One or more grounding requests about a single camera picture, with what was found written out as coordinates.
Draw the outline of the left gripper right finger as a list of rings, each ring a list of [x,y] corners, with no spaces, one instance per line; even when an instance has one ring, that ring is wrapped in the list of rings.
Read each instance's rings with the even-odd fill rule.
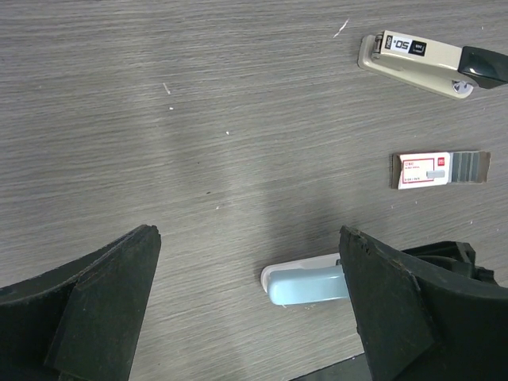
[[[469,244],[399,251],[348,226],[339,249],[374,380],[504,380],[507,290]]]

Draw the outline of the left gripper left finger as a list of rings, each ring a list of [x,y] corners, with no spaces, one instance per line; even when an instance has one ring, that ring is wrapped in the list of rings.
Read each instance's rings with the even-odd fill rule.
[[[127,380],[161,249],[154,225],[1,289],[3,380]]]

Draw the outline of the light blue stapler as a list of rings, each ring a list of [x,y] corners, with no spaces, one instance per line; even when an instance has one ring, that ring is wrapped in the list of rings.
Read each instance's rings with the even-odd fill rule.
[[[277,306],[349,298],[339,253],[269,265],[262,270],[260,283]]]

